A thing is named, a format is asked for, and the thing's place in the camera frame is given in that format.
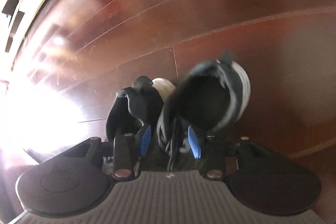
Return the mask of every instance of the black sneaker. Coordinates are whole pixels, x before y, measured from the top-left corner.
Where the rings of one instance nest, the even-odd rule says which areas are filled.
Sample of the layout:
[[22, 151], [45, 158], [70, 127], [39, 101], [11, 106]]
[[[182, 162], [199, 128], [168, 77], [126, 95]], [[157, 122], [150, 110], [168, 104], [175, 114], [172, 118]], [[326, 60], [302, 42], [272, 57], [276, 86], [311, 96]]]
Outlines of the black sneaker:
[[195, 159], [202, 157], [201, 142], [222, 136], [243, 114], [251, 93], [244, 69], [230, 53], [197, 64], [165, 102], [157, 122], [157, 141], [169, 155], [168, 171], [189, 141]]
[[131, 87], [117, 92], [106, 122], [106, 139], [113, 141], [117, 135], [143, 134], [141, 156], [145, 156], [162, 110], [163, 98], [175, 89], [167, 79], [151, 81], [140, 76]]

